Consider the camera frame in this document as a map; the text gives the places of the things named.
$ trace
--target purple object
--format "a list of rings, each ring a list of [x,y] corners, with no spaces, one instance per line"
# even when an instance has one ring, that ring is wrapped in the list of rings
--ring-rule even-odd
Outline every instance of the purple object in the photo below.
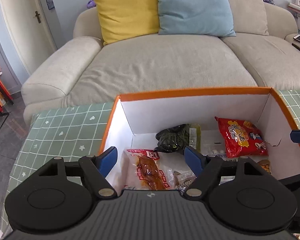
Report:
[[[93,7],[96,7],[96,3],[94,2],[94,0],[90,0],[87,4],[87,9],[90,9],[90,8],[93,8]]]

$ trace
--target box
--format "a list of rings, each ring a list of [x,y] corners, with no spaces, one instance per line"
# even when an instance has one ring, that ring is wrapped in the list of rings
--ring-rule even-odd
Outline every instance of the box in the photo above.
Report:
[[[291,130],[298,127],[274,89],[205,88],[119,95],[99,152],[118,149],[117,163],[106,179],[121,192],[129,163],[124,150],[154,149],[156,133],[179,124],[201,126],[203,152],[207,141],[222,140],[215,116],[249,120],[261,130],[276,179],[300,173],[300,144],[290,139]]]

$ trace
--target beige pillow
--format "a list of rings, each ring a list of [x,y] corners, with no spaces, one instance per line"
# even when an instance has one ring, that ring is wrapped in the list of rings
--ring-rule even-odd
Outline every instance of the beige pillow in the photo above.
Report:
[[[263,0],[229,0],[229,3],[235,32],[269,35]]]

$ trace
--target yellow pillow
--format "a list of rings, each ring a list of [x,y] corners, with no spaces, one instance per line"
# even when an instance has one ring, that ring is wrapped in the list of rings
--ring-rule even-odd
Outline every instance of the yellow pillow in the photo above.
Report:
[[[104,44],[159,32],[158,0],[94,0]]]

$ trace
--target green food package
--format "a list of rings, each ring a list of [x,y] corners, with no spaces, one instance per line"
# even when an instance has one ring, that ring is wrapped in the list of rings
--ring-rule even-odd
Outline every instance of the green food package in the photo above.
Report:
[[[184,154],[184,149],[191,146],[200,152],[201,128],[196,123],[186,123],[162,130],[155,138],[159,141],[157,152]]]

